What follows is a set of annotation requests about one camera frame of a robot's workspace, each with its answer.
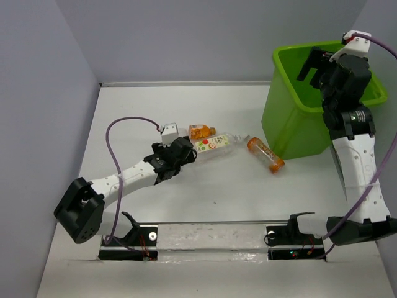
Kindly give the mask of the clear bottle apple label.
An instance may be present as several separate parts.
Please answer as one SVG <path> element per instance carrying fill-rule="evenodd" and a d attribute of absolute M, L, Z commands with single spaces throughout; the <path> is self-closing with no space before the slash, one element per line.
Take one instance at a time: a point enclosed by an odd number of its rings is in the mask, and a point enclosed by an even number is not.
<path fill-rule="evenodd" d="M 200 140 L 192 140 L 197 152 L 196 162 L 204 163 L 228 156 L 244 143 L 245 136 L 221 133 Z"/>

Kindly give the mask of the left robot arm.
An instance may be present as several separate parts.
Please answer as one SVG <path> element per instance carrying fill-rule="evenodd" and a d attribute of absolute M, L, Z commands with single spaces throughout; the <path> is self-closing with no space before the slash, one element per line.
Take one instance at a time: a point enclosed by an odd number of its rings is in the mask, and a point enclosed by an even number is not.
<path fill-rule="evenodd" d="M 178 137 L 168 147 L 154 143 L 152 149 L 153 154 L 120 174 L 72 181 L 54 216 L 75 243 L 84 243 L 95 235 L 112 235 L 123 245 L 136 241 L 139 225 L 120 210 L 122 197 L 171 179 L 197 157 L 188 137 Z"/>

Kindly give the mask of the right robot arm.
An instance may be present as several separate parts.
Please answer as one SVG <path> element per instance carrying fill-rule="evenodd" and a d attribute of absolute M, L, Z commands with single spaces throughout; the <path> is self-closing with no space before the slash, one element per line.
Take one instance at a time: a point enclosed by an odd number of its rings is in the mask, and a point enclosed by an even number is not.
<path fill-rule="evenodd" d="M 342 217 L 314 212 L 292 214 L 285 229 L 292 243 L 308 235 L 330 239 L 337 246 L 379 240 L 396 233 L 396 219 L 382 201 L 382 166 L 375 161 L 375 123 L 362 102 L 372 80 L 365 55 L 327 52 L 312 47 L 297 76 L 310 81 L 322 97 L 323 121 L 342 172 L 349 210 Z"/>

